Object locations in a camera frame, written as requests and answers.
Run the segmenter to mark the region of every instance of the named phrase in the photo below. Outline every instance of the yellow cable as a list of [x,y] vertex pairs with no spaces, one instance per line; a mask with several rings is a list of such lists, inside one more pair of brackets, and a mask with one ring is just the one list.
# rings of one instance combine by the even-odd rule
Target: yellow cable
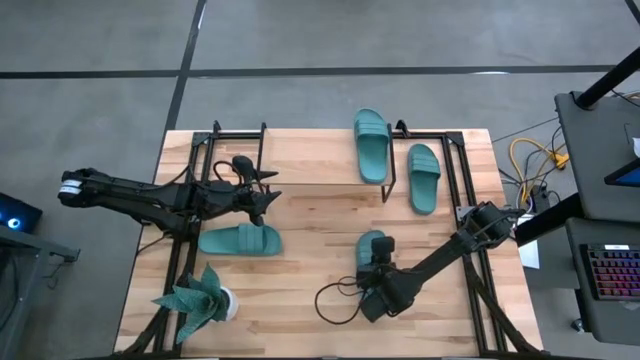
[[[525,181],[527,179],[524,178],[524,175],[523,175],[522,171],[520,170],[520,167],[518,166],[518,163],[516,162],[515,155],[514,155],[515,145],[517,143],[519,143],[519,142],[527,142],[529,144],[532,144],[532,145],[536,146],[541,151],[544,151],[544,152],[547,153],[547,157],[546,157],[545,161],[542,163],[542,166],[540,166],[540,169],[538,169],[538,173],[536,174],[536,177],[538,177],[540,175],[540,173],[542,172],[542,169],[544,168],[544,166],[546,165],[546,163],[550,159],[552,159],[554,161],[556,167],[560,168],[561,166],[564,166],[564,164],[566,164],[566,162],[569,159],[569,156],[567,154],[560,155],[557,152],[554,154],[552,151],[547,149],[547,147],[543,146],[539,142],[537,142],[535,140],[532,140],[532,139],[528,139],[528,138],[516,138],[511,142],[511,144],[509,145],[509,159],[511,160],[511,164],[513,165],[513,168],[516,170],[516,173],[518,174],[518,177],[520,178],[520,182],[523,184],[522,185],[521,203],[525,203],[527,201],[527,199],[529,198],[529,195],[528,195],[529,191],[527,190],[527,181]],[[560,150],[564,146],[565,146],[565,144],[562,144],[560,147],[558,147],[556,149],[556,151]]]
[[[555,167],[558,167],[558,168],[559,168],[560,166],[565,165],[565,164],[567,163],[567,161],[569,161],[569,160],[568,160],[569,158],[567,157],[567,155],[559,155],[559,154],[557,153],[557,151],[558,151],[558,150],[562,149],[562,148],[563,148],[563,147],[565,147],[566,145],[567,145],[567,144],[565,143],[565,144],[562,144],[562,145],[560,145],[560,146],[558,146],[558,147],[556,148],[555,165],[554,165]],[[553,154],[551,154],[550,156],[548,156],[548,157],[544,160],[544,162],[542,163],[542,165],[540,165],[540,167],[538,168],[538,172],[536,173],[536,176],[534,176],[534,177],[533,177],[533,180],[532,180],[532,181],[534,181],[534,182],[536,181],[536,179],[538,178],[538,176],[540,176],[540,174],[542,173],[542,169],[544,169],[544,166],[547,164],[547,162],[548,162],[549,160],[551,160],[552,156],[553,156]],[[523,192],[522,192],[522,201],[521,201],[521,203],[526,203],[526,202],[527,202],[527,199],[529,199],[529,192],[528,192],[528,191],[523,191]]]

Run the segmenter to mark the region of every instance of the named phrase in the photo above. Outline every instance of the blue light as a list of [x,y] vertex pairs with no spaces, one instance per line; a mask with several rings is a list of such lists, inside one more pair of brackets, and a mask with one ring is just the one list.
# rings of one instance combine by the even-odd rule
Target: blue light
[[20,227],[20,220],[16,218],[11,218],[7,221],[7,225],[9,225],[9,229],[16,230]]

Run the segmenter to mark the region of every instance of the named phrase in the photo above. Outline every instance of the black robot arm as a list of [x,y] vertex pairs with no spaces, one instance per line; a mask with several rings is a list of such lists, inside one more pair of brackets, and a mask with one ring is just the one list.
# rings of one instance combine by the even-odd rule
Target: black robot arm
[[[131,216],[138,222],[154,223],[162,231],[181,232],[191,220],[209,220],[229,212],[244,211],[256,225],[262,225],[262,216],[269,204],[280,192],[266,193],[253,190],[258,179],[274,176],[274,172],[261,172],[258,176],[251,160],[236,156],[230,165],[238,174],[238,184],[229,181],[190,181],[154,185],[127,179],[115,178],[95,169],[65,171],[58,198],[63,205],[87,208],[101,206]],[[187,174],[185,168],[180,174]]]
[[493,203],[481,203],[463,218],[463,225],[450,239],[410,269],[396,269],[391,264],[375,263],[372,258],[368,265],[376,269],[367,281],[368,295],[361,303],[364,316],[371,322],[387,314],[395,316],[413,304],[414,297],[427,282],[442,269],[458,260],[464,254],[471,254],[480,248],[495,248],[511,234],[511,217],[518,212],[503,211]]

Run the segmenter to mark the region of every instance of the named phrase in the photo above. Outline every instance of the wooden tabletop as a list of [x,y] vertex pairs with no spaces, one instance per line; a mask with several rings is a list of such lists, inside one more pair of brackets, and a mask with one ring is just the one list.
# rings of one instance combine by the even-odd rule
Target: wooden tabletop
[[[295,137],[302,130],[278,130]],[[314,130],[316,136],[332,130]],[[489,133],[462,130],[478,201],[505,203]],[[163,145],[156,183],[164,183],[186,165],[192,131],[170,131]],[[431,147],[442,169],[438,183],[438,207],[429,216],[413,213],[408,202],[407,153],[411,145]],[[381,230],[396,240],[393,254],[398,267],[411,267],[449,239],[455,230],[444,169],[442,145],[431,140],[394,140],[397,183],[387,203],[380,189],[372,186],[272,185],[281,190],[269,208],[265,222],[276,228],[284,251],[274,257],[212,256],[198,253],[195,276],[208,262],[222,284],[236,293],[239,310],[228,323],[210,324],[185,341],[185,357],[393,357],[477,355],[467,288],[461,261],[428,281],[411,308],[396,318],[383,317],[369,323],[361,314],[343,326],[321,320],[314,309],[315,293],[322,286],[355,272],[354,245],[369,230]],[[466,194],[458,156],[453,149],[458,188]],[[215,160],[230,160],[237,154],[257,158],[257,140],[217,141]],[[327,166],[325,176],[332,176]],[[228,170],[223,177],[232,179]],[[230,214],[207,221],[203,231],[248,222],[244,214]],[[142,233],[140,246],[160,237],[152,227]],[[182,254],[186,253],[186,244]],[[162,295],[171,240],[138,256],[122,322],[115,345],[122,350],[145,328],[158,309],[151,300]],[[516,328],[534,346],[541,348],[518,249],[505,242],[489,252],[500,306]],[[330,290],[320,299],[321,310],[331,319],[348,318],[357,297],[344,297]],[[170,344],[175,314],[166,343]],[[488,311],[483,307],[485,328],[493,345]]]
[[[265,184],[367,185],[358,170],[353,130],[266,129],[261,167],[279,173],[264,179]],[[390,183],[387,171],[382,184]]]

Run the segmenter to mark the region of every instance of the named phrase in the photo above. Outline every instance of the white paper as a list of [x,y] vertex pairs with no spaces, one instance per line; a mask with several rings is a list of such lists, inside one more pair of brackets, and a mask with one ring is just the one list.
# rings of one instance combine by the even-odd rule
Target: white paper
[[633,152],[640,158],[640,138],[633,138]]
[[[533,215],[525,214],[518,218],[518,225],[533,218]],[[522,266],[532,269],[540,269],[540,257],[538,255],[538,240],[533,240],[527,245],[518,248]]]

